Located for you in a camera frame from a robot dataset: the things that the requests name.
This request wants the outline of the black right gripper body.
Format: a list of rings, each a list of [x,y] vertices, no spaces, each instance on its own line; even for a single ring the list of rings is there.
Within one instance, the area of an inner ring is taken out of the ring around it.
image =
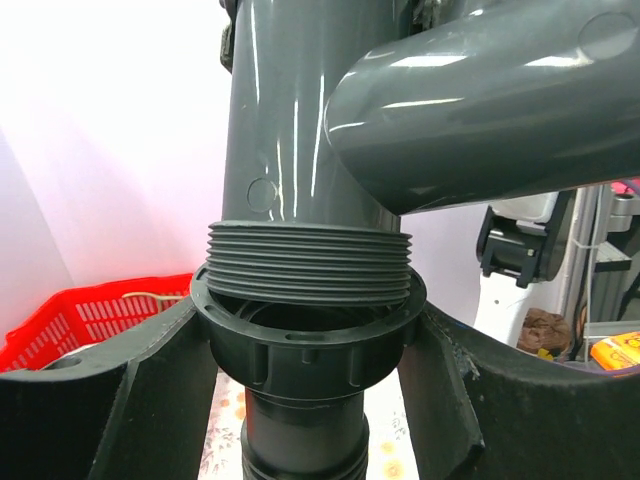
[[[564,259],[575,205],[573,190],[558,193],[551,218],[545,224],[499,217],[487,207],[476,246],[484,276],[506,275],[514,278],[520,288],[556,277]]]

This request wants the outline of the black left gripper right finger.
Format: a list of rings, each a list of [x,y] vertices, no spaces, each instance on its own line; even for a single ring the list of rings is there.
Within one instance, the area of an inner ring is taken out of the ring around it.
[[[639,377],[542,360],[427,306],[399,365],[422,479],[636,479]]]

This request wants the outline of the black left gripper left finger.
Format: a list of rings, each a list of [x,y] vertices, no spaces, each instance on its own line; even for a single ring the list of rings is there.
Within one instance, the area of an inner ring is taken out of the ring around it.
[[[4,479],[195,479],[217,365],[193,302],[1,376]]]

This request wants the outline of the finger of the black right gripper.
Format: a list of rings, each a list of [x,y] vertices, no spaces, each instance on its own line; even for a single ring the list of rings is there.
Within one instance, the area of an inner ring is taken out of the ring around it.
[[[220,63],[224,68],[233,67],[235,26],[237,15],[237,0],[220,0],[220,5],[229,17],[228,24],[223,28],[220,45]]]

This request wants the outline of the grey tee pipe fitting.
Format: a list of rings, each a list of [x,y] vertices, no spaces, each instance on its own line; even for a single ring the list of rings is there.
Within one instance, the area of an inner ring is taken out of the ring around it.
[[[635,1],[228,1],[216,294],[388,305],[401,216],[635,177]]]

